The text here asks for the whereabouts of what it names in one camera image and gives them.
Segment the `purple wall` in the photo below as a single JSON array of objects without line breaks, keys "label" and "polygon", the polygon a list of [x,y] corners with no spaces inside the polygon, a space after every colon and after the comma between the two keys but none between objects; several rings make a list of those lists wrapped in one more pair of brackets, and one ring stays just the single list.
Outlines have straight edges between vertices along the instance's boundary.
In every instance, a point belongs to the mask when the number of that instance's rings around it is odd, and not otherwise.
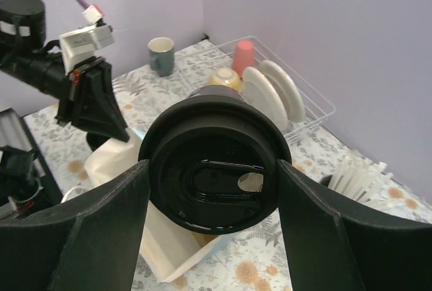
[{"label": "purple wall", "polygon": [[[47,9],[48,39],[85,25],[74,0],[43,0]],[[98,52],[113,64],[118,76],[148,62],[146,44],[156,36],[170,36],[181,49],[203,37],[203,0],[87,0],[105,12],[116,43]],[[54,103],[33,88],[0,74],[0,109],[14,107],[20,114]]]},{"label": "purple wall", "polygon": [[432,200],[431,0],[204,0],[213,41],[258,36],[332,101],[327,127]]}]

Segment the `white plate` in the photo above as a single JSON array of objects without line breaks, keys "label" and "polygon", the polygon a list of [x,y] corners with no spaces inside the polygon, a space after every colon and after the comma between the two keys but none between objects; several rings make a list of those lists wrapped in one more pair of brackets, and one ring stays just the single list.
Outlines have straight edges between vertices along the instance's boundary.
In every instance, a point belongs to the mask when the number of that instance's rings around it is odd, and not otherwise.
[{"label": "white plate", "polygon": [[288,129],[289,123],[282,100],[270,81],[256,68],[244,69],[242,96],[248,104],[266,115],[279,130]]},{"label": "white plate", "polygon": [[288,119],[293,122],[305,121],[306,111],[304,110],[303,99],[290,76],[279,65],[270,60],[264,60],[258,69],[268,78],[279,94]]}]

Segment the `tissue box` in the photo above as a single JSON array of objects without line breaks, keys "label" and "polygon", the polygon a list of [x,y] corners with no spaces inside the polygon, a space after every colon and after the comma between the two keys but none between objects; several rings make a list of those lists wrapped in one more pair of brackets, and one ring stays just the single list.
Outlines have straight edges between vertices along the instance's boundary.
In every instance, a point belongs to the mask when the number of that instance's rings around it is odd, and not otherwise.
[{"label": "tissue box", "polygon": [[[110,139],[84,164],[95,187],[112,180],[137,162],[144,133],[130,128],[127,131],[128,142]],[[140,254],[158,282],[171,282],[219,250],[232,236],[202,235],[186,230],[149,202]]]}]

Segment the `pink cup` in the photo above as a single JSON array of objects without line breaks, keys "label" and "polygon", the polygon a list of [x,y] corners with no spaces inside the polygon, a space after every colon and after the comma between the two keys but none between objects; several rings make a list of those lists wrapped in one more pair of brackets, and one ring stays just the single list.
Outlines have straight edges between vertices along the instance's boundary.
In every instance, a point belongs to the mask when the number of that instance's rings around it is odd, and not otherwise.
[{"label": "pink cup", "polygon": [[255,65],[255,51],[254,44],[249,40],[241,40],[237,43],[236,50],[234,51],[234,60],[232,62],[232,69],[243,77],[243,71],[246,67]]}]

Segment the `white dish rack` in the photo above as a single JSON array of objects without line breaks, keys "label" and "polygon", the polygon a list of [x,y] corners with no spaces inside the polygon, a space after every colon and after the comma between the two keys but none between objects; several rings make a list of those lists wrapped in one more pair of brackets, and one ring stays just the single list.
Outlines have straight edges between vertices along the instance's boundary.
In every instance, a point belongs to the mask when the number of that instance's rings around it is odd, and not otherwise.
[{"label": "white dish rack", "polygon": [[240,40],[253,42],[256,67],[263,60],[274,61],[291,76],[302,95],[306,108],[306,121],[297,124],[292,123],[290,129],[282,132],[289,145],[293,145],[300,139],[312,134],[331,114],[335,113],[335,107],[329,100],[254,36],[247,36],[189,55],[176,57],[175,63],[179,66],[177,70],[178,76],[180,76],[187,89],[192,92],[205,86],[214,71],[222,67],[231,67],[234,50]]}]

